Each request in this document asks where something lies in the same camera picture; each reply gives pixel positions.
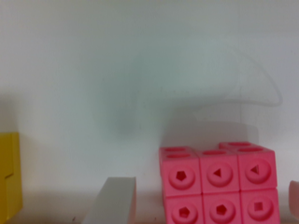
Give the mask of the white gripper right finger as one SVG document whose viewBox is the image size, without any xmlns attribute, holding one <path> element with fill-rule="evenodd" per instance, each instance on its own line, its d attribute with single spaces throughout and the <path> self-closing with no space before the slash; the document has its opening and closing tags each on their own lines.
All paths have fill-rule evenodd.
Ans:
<svg viewBox="0 0 299 224">
<path fill-rule="evenodd" d="M 289 208 L 295 218 L 299 218 L 299 182 L 291 181 L 289 185 Z"/>
</svg>

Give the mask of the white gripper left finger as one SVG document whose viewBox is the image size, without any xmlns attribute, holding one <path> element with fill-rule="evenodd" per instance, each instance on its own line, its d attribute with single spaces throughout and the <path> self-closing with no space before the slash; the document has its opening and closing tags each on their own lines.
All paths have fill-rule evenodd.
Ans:
<svg viewBox="0 0 299 224">
<path fill-rule="evenodd" d="M 135 224 L 136 179 L 109 177 L 81 224 Z"/>
</svg>

